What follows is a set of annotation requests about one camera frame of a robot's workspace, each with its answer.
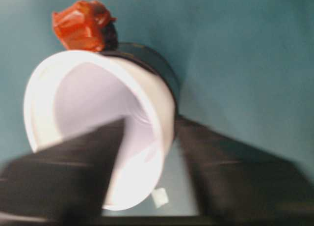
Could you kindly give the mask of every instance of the paper cup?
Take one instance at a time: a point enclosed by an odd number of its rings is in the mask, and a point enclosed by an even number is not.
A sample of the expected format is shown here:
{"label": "paper cup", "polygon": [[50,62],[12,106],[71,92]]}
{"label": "paper cup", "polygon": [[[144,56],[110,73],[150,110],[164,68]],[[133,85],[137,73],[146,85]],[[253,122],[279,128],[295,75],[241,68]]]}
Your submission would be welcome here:
{"label": "paper cup", "polygon": [[126,117],[104,202],[109,210],[135,206],[155,188],[173,140],[174,115],[175,99],[161,76],[129,59],[87,51],[64,51],[41,62],[24,100],[34,152]]}

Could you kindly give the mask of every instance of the small white sticker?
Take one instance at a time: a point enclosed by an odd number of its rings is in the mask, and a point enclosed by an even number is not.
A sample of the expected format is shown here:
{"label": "small white sticker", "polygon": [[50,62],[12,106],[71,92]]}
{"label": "small white sticker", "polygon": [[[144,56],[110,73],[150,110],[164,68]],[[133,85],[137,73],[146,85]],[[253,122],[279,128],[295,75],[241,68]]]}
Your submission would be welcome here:
{"label": "small white sticker", "polygon": [[169,202],[168,195],[164,188],[158,188],[152,191],[152,197],[156,208],[160,208]]}

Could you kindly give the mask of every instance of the teal background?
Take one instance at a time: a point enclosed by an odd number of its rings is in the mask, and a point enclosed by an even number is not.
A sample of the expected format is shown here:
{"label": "teal background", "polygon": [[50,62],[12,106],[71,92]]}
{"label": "teal background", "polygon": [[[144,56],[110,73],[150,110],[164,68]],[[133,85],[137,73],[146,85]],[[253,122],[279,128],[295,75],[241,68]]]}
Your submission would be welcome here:
{"label": "teal background", "polygon": [[[25,86],[63,50],[52,11],[75,1],[0,0],[0,163],[30,151]],[[118,18],[120,41],[173,66],[182,114],[296,161],[314,180],[314,0],[100,1]]]}

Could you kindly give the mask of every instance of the blurry object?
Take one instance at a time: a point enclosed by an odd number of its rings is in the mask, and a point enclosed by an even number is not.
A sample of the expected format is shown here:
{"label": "blurry object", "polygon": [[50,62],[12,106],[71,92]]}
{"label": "blurry object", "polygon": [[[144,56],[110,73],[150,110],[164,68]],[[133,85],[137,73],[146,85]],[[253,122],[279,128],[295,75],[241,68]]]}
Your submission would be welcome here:
{"label": "blurry object", "polygon": [[314,223],[314,187],[292,162],[184,117],[176,130],[201,215],[248,225],[303,217]]}
{"label": "blurry object", "polygon": [[12,161],[1,174],[1,221],[82,223],[100,215],[124,120]]}
{"label": "blurry object", "polygon": [[120,124],[13,161],[1,175],[0,225],[313,225],[313,187],[291,162],[182,116],[176,129],[200,215],[100,217]]}
{"label": "blurry object", "polygon": [[80,0],[61,12],[52,14],[53,30],[63,46],[99,52],[117,47],[113,18],[99,1]]}

